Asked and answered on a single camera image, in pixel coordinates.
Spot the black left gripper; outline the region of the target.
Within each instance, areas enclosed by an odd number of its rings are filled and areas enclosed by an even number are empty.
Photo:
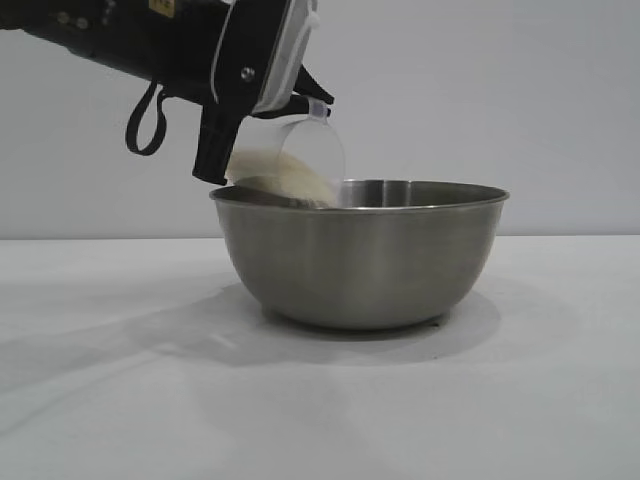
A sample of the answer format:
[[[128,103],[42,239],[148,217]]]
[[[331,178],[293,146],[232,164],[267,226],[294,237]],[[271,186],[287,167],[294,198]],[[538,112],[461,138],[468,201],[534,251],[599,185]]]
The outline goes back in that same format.
[[[292,1],[206,1],[210,107],[203,107],[192,175],[226,185],[241,119],[305,114],[309,101],[335,98],[306,68],[294,84]]]

